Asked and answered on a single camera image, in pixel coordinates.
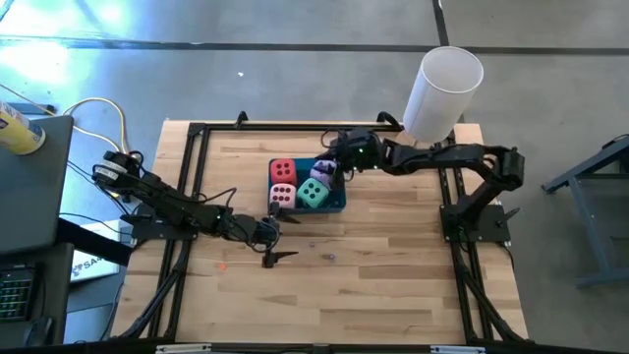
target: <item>green dice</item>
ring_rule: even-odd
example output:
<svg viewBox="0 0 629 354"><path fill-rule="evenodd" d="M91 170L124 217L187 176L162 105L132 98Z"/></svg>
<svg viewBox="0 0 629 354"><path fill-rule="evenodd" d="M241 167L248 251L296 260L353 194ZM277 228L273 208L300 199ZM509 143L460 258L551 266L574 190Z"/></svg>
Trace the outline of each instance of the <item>green dice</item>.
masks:
<svg viewBox="0 0 629 354"><path fill-rule="evenodd" d="M325 202L328 194L329 191L321 182L317 181L315 178L309 178L297 191L297 198L300 199L305 206L314 208L320 207L323 202Z"/></svg>

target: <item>purple dice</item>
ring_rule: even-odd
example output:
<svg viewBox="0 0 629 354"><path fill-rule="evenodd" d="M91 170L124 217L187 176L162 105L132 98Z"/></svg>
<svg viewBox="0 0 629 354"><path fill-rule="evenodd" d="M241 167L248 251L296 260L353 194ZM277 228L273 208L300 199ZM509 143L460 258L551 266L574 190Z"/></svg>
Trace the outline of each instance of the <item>purple dice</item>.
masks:
<svg viewBox="0 0 629 354"><path fill-rule="evenodd" d="M328 190L332 190L332 177L336 169L336 162L331 160L317 161L311 169L311 177L321 182Z"/></svg>

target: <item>black keyboard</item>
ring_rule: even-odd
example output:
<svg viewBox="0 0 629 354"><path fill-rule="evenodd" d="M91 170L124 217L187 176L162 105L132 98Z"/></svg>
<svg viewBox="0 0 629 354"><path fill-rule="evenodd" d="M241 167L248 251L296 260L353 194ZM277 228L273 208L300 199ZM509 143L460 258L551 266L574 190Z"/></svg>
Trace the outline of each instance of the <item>black keyboard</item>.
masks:
<svg viewBox="0 0 629 354"><path fill-rule="evenodd" d="M0 265L0 323L30 320L37 271L35 264Z"/></svg>

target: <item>red dice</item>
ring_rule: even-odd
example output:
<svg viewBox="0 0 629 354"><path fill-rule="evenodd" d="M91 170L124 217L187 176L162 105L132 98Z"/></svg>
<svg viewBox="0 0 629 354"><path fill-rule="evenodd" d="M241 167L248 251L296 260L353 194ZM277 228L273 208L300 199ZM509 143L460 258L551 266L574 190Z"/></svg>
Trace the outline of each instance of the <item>red dice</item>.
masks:
<svg viewBox="0 0 629 354"><path fill-rule="evenodd" d="M297 169L292 158L279 158L271 162L272 184L286 183L297 186Z"/></svg>
<svg viewBox="0 0 629 354"><path fill-rule="evenodd" d="M280 207L295 208L295 199L297 198L297 188L295 186L278 183L271 187L268 194L268 202L278 202Z"/></svg>

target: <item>white cup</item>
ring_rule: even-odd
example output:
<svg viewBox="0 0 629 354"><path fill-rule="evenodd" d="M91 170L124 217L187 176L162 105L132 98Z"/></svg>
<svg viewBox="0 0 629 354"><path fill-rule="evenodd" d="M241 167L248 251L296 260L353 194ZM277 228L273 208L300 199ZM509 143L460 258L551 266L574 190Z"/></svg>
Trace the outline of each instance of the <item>white cup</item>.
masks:
<svg viewBox="0 0 629 354"><path fill-rule="evenodd" d="M483 81L479 58L467 50L443 46L428 52L404 111L404 129L416 140L444 140Z"/></svg>

